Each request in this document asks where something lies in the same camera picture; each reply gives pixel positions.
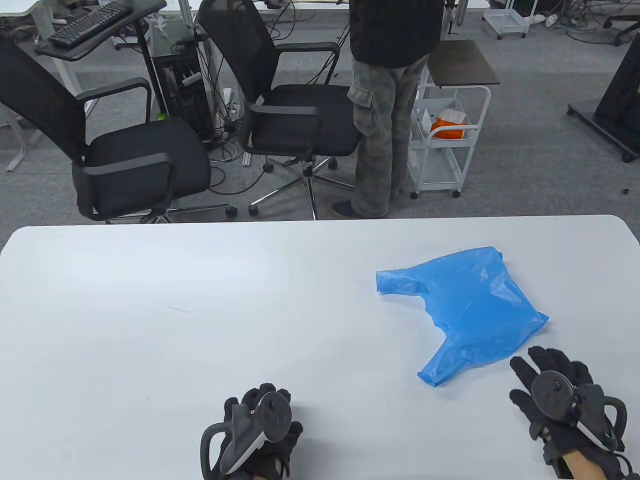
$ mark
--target black office chair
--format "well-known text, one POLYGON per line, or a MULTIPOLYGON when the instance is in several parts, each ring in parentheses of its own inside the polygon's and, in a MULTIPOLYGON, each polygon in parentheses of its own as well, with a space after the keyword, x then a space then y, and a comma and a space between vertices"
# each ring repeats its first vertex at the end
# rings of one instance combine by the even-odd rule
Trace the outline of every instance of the black office chair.
POLYGON ((2 38, 0 65, 0 102, 69 156, 83 216, 97 221, 140 218, 141 223, 170 222, 173 212, 225 209, 227 216, 236 216, 237 210, 227 204, 169 208, 172 200, 206 191, 211 168, 200 139, 183 119, 149 122, 151 88, 144 78, 74 97, 38 62, 2 38), (147 91, 146 123, 107 133, 87 145, 85 102, 133 88, 147 91))
POLYGON ((329 85, 338 62, 340 47, 335 42, 274 45, 252 0, 204 0, 198 22, 227 60, 243 91, 244 120, 239 134, 242 147, 251 154, 265 155, 263 170, 273 164, 292 169, 299 177, 256 200, 249 214, 258 215, 258 205, 290 187, 306 185, 314 219, 316 199, 312 181, 353 190, 343 182, 318 175, 324 166, 337 168, 335 157, 351 155, 360 133, 353 125, 353 103, 348 87, 329 85), (279 85, 273 77, 283 52, 333 52, 335 59, 324 84, 279 85), (293 157, 280 162, 269 156, 293 157), (325 160, 316 163, 315 156, 325 160), (293 168, 302 163, 302 169, 293 168))
POLYGON ((611 17, 607 17, 602 24, 602 28, 611 28, 613 26, 613 22, 635 22, 630 27, 616 33, 616 36, 613 39, 613 44, 616 47, 622 45, 622 37, 624 35, 640 29, 640 15, 612 15, 611 17))

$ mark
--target blue plastic bag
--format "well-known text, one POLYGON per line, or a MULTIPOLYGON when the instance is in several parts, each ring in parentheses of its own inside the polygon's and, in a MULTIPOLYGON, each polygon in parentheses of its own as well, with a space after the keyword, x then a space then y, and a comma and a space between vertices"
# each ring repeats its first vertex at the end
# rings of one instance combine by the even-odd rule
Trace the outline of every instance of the blue plastic bag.
POLYGON ((447 336, 418 373, 432 387, 510 357, 549 319, 529 303, 494 247, 380 271, 376 283, 382 294, 422 297, 435 326, 447 336))

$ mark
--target mesh chair back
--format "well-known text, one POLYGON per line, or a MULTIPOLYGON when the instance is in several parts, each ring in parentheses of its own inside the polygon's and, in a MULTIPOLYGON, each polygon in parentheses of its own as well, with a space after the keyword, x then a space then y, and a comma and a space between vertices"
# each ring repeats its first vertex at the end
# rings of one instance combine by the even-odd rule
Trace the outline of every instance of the mesh chair back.
POLYGON ((82 162, 83 105, 37 61, 1 37, 0 103, 29 120, 71 160, 82 162))
POLYGON ((204 0, 198 23, 224 55, 247 101, 271 90, 278 52, 252 0, 204 0))

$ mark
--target cargo pocket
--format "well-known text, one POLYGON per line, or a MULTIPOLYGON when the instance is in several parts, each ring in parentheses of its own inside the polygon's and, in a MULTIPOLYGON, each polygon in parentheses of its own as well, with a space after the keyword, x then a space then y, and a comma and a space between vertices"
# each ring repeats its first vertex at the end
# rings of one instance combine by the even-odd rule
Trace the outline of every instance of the cargo pocket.
POLYGON ((368 92, 355 85, 351 85, 349 100, 353 102, 353 123, 364 136, 376 132, 376 122, 373 115, 373 92, 368 92))

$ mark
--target chair seat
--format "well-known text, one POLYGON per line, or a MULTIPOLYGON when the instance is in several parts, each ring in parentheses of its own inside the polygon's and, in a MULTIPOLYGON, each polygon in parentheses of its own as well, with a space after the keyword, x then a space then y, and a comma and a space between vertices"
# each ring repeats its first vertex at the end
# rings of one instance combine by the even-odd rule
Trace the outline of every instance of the chair seat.
MULTIPOLYGON (((207 151, 196 132, 181 118, 135 125, 99 136, 89 146, 84 163, 103 166, 158 153, 167 154, 175 165, 174 199, 209 187, 211 167, 207 151)), ((145 192, 157 192, 161 181, 153 178, 148 168, 96 179, 93 206, 101 214, 140 211, 145 209, 141 205, 151 195, 145 192)))
MULTIPOLYGON (((345 157, 358 146, 360 133, 353 125, 353 103, 348 87, 338 85, 280 85, 264 99, 268 106, 316 107, 322 127, 316 139, 315 155, 345 157)), ((263 152, 299 154, 305 143, 308 122, 300 116, 261 115, 252 131, 252 144, 263 152)))

